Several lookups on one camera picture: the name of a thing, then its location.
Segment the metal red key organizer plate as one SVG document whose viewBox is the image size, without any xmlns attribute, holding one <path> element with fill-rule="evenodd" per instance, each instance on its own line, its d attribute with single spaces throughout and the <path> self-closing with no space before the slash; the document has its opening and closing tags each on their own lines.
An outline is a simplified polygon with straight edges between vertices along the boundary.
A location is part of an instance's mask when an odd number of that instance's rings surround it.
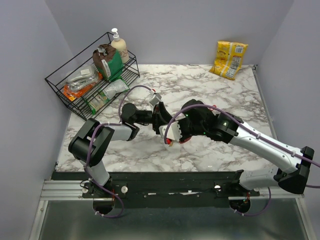
<svg viewBox="0 0 320 240">
<path fill-rule="evenodd" d="M 184 143 L 188 142 L 191 138 L 192 138 L 191 136 L 188 138 L 184 138 L 184 139 L 180 140 L 179 143 L 184 144 Z"/>
</svg>

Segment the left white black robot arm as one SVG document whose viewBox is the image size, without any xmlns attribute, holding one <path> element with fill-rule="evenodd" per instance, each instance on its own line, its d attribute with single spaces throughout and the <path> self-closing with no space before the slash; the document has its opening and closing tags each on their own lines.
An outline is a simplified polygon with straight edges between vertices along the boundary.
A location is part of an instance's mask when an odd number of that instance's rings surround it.
<svg viewBox="0 0 320 240">
<path fill-rule="evenodd" d="M 139 110 L 134 104 L 126 103 L 122 107 L 120 123 L 100 123 L 93 118 L 88 119 L 69 143 L 68 151 L 82 162 L 87 174 L 96 182 L 93 191 L 104 198 L 110 194 L 111 185 L 108 183 L 110 174 L 102 158 L 110 142 L 133 140 L 140 130 L 136 124 L 151 124 L 159 135 L 159 128 L 168 124 L 171 118 L 162 101 L 151 110 Z"/>
</svg>

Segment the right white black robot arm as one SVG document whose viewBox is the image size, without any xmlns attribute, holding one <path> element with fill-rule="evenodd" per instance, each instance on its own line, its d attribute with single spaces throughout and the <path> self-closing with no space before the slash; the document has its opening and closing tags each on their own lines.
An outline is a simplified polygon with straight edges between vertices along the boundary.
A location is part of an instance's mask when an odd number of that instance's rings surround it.
<svg viewBox="0 0 320 240">
<path fill-rule="evenodd" d="M 303 194 L 309 178 L 314 150 L 308 146 L 294 147 L 254 129 L 231 113 L 212 113 L 199 100 L 189 100 L 182 106 L 185 119 L 180 123 L 183 139 L 206 136 L 248 150 L 274 166 L 260 170 L 241 171 L 230 183 L 230 191 L 241 196 L 247 190 L 280 187 L 292 194 Z"/>
</svg>

